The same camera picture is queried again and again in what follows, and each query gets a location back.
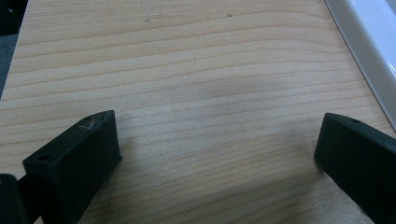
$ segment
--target white tray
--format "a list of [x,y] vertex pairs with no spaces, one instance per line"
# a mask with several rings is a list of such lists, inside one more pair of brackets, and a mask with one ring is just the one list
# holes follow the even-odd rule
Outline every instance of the white tray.
[[396,0],[326,0],[326,4],[396,131]]

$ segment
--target light wooden surface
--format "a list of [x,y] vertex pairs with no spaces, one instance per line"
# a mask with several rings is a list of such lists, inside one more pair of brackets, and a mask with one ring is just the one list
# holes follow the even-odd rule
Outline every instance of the light wooden surface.
[[1,173],[108,109],[124,159],[81,223],[371,223],[314,164],[321,120],[395,136],[322,0],[31,0]]

